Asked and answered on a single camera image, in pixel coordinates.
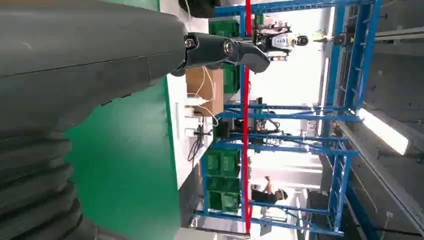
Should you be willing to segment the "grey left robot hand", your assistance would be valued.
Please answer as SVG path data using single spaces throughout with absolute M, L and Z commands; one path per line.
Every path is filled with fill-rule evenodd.
M 101 0 L 0 3 L 0 136 L 65 132 L 170 73 L 229 63 L 264 72 L 256 46 L 188 32 L 175 15 Z

